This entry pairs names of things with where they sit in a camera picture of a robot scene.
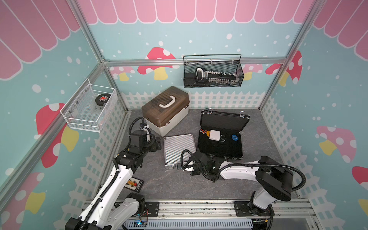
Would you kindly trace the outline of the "silver aluminium poker case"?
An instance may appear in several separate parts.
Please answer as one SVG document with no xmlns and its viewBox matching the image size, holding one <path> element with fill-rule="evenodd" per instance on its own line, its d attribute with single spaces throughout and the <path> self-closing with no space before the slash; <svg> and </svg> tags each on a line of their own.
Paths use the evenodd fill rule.
<svg viewBox="0 0 368 230">
<path fill-rule="evenodd" d="M 196 152 L 195 140 L 193 134 L 171 136 L 163 138 L 164 163 L 166 169 L 173 169 L 180 164 L 181 153 L 183 150 Z"/>
</svg>

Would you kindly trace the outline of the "black poker case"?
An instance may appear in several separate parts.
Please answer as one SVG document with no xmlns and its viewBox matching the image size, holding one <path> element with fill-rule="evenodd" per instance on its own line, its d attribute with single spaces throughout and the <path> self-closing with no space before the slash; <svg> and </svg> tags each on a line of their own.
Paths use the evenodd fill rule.
<svg viewBox="0 0 368 230">
<path fill-rule="evenodd" d="M 243 158 L 241 131 L 250 121 L 250 116 L 244 111 L 238 113 L 220 112 L 210 108 L 201 111 L 200 129 L 217 130 L 221 132 L 220 141 L 210 140 L 200 133 L 198 148 L 206 155 L 220 158 L 240 160 Z M 238 135 L 239 140 L 233 141 L 232 135 Z"/>
</svg>

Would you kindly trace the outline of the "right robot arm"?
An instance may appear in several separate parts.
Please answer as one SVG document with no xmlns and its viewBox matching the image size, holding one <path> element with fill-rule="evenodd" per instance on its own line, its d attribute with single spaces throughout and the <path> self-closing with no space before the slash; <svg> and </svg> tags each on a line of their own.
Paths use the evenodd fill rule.
<svg viewBox="0 0 368 230">
<path fill-rule="evenodd" d="M 191 175 L 203 175 L 215 183 L 218 180 L 242 179 L 258 182 L 261 188 L 254 191 L 250 201 L 234 205 L 239 215 L 270 216 L 274 215 L 272 203 L 280 200 L 289 202 L 291 194 L 304 187 L 305 174 L 289 165 L 279 164 L 270 157 L 250 163 L 222 163 L 210 159 L 199 151 L 192 153 L 183 150 L 177 169 L 189 171 Z"/>
</svg>

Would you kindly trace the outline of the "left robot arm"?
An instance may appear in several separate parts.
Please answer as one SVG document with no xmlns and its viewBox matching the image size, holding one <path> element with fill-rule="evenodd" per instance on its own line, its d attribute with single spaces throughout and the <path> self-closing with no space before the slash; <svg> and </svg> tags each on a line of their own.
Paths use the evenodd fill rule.
<svg viewBox="0 0 368 230">
<path fill-rule="evenodd" d="M 117 208 L 115 202 L 136 170 L 143 166 L 145 156 L 161 150 L 161 141 L 143 117 L 132 122 L 128 137 L 127 146 L 113 158 L 113 168 L 104 185 L 79 217 L 67 221 L 66 230 L 117 230 L 132 216 L 148 215 L 145 198 L 138 193 L 130 193 Z"/>
</svg>

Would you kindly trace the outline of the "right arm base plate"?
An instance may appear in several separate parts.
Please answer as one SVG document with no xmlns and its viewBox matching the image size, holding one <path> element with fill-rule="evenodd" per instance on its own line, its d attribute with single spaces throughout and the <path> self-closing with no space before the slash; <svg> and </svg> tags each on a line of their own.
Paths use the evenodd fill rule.
<svg viewBox="0 0 368 230">
<path fill-rule="evenodd" d="M 234 208 L 237 217 L 273 217 L 275 215 L 271 205 L 261 209 L 251 201 L 235 201 Z"/>
</svg>

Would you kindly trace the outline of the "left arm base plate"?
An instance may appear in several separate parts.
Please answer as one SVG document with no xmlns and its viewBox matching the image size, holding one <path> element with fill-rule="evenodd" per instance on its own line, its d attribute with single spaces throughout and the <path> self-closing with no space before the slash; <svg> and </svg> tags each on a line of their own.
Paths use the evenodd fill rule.
<svg viewBox="0 0 368 230">
<path fill-rule="evenodd" d="M 145 202 L 145 210 L 143 217 L 158 217 L 159 213 L 159 202 Z"/>
</svg>

